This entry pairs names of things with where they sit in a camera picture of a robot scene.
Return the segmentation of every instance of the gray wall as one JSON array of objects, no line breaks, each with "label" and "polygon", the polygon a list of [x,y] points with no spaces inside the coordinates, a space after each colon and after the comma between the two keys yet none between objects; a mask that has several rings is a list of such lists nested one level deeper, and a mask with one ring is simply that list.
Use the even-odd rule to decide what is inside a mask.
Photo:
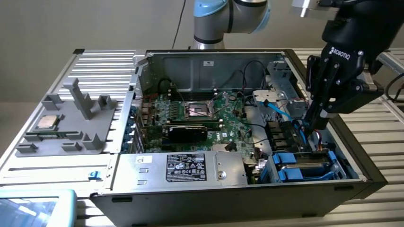
[{"label": "gray wall", "polygon": [[[273,0],[258,34],[226,36],[227,48],[323,47],[326,21],[291,15],[293,0]],[[169,49],[183,0],[0,0],[0,102],[38,102],[74,49]],[[193,43],[187,0],[177,48]],[[394,46],[404,46],[404,32]]]}]

